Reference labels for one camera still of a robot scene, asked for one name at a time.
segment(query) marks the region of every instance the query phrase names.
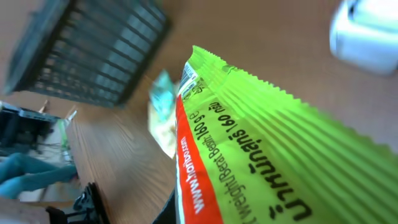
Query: green plastic wrapper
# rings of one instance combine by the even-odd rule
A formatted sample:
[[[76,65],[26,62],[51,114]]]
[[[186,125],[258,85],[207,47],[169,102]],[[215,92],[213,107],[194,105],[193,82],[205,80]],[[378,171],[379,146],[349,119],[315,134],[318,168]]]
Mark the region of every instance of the green plastic wrapper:
[[[177,97],[180,223],[397,223],[396,157],[199,47]]]

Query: red stripe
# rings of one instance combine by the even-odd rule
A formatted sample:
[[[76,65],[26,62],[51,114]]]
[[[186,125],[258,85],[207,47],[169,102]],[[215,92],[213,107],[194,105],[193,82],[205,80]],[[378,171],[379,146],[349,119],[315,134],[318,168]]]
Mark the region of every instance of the red stripe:
[[[178,153],[178,167],[180,169],[180,186],[182,189],[182,204],[185,216],[185,223],[223,223],[220,210],[218,208],[216,195],[213,186],[210,182],[205,165],[203,164],[198,148],[193,140],[192,132],[189,127],[187,115],[185,114],[184,106],[181,96],[177,98],[177,153]],[[191,185],[186,182],[188,173],[187,168],[183,166],[185,161],[184,152],[182,150],[181,140],[185,137],[189,154],[192,158],[192,163],[195,168],[196,179],[199,184],[198,189],[201,190],[201,198],[205,206],[198,213],[195,214],[193,203],[193,195],[191,193]]]

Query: black wire basket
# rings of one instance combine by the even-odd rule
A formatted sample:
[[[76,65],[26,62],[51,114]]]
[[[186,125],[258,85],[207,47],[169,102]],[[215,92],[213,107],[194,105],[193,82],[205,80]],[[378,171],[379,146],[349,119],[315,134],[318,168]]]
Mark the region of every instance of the black wire basket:
[[[48,0],[14,52],[4,91],[122,105],[169,27],[150,1]]]

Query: blue fabric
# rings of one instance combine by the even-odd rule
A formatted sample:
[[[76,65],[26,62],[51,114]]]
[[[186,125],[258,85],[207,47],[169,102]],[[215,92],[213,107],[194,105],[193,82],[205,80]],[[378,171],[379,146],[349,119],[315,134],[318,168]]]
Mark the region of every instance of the blue fabric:
[[[76,174],[75,166],[56,167],[14,153],[0,164],[0,196],[16,199],[23,191],[42,189],[56,182],[68,182]]]

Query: wooden table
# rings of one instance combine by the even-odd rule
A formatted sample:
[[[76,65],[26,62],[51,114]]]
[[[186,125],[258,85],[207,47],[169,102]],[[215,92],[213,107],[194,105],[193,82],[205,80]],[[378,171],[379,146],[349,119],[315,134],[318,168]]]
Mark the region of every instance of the wooden table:
[[[165,1],[174,29],[125,109],[80,105],[69,128],[83,184],[98,183],[112,223],[150,223],[174,187],[174,162],[147,132],[147,93],[173,81],[199,45],[398,151],[398,76],[375,77],[331,56],[340,0]]]

